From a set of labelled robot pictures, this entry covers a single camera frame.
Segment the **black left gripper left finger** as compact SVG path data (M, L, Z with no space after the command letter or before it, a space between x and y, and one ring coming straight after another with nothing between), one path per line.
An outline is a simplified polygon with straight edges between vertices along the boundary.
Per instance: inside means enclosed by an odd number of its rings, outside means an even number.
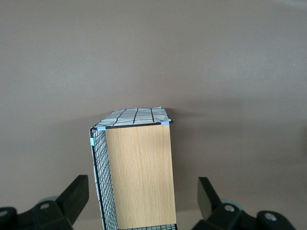
M17 216L17 230L71 230L89 200L87 175L76 179L56 198L38 203Z

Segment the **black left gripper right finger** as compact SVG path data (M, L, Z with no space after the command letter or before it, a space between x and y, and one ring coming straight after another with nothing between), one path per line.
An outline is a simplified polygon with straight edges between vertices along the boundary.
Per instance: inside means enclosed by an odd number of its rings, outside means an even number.
M207 177L198 178L197 201L202 219L194 230L256 230L256 219L230 203L223 203Z

